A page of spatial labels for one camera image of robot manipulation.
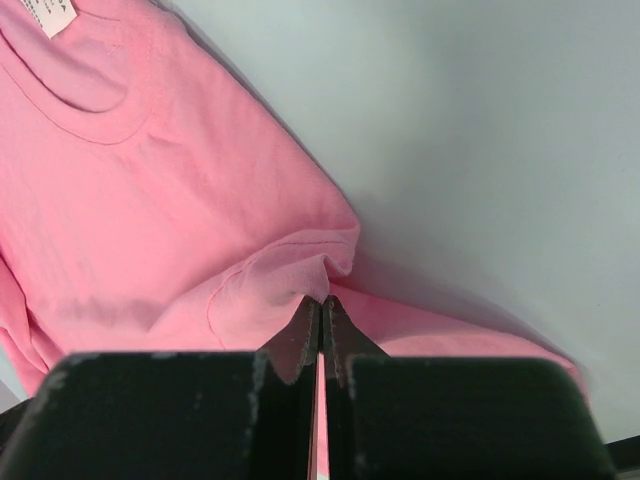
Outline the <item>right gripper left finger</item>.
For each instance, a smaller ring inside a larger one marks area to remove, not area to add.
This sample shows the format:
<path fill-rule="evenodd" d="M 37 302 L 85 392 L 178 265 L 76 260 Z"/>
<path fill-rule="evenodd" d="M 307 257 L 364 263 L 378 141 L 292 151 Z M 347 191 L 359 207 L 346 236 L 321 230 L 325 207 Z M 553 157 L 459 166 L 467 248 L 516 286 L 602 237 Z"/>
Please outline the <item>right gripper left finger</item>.
<path fill-rule="evenodd" d="M 1 417 L 5 479 L 313 479 L 320 307 L 243 352 L 75 354 Z"/>

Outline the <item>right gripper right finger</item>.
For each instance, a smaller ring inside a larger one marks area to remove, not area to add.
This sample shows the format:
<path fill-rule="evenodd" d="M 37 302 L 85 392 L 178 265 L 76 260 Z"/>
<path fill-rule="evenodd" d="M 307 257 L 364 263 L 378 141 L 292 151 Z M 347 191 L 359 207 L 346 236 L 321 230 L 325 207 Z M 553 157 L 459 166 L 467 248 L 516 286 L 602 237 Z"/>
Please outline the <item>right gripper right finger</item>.
<path fill-rule="evenodd" d="M 612 479 L 568 372 L 539 358 L 392 357 L 321 314 L 333 479 Z"/>

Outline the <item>pink t shirt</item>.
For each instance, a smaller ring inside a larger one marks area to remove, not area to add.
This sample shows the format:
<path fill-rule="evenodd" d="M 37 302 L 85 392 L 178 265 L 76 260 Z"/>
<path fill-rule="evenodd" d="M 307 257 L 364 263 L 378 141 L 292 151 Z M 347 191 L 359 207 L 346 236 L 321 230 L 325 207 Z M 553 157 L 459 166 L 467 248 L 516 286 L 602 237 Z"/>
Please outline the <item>pink t shirt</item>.
<path fill-rule="evenodd" d="M 563 359 L 332 286 L 359 223 L 278 122 L 145 1 L 1 5 L 1 343 L 32 399 L 75 354 L 243 352 L 336 297 L 392 357 Z"/>

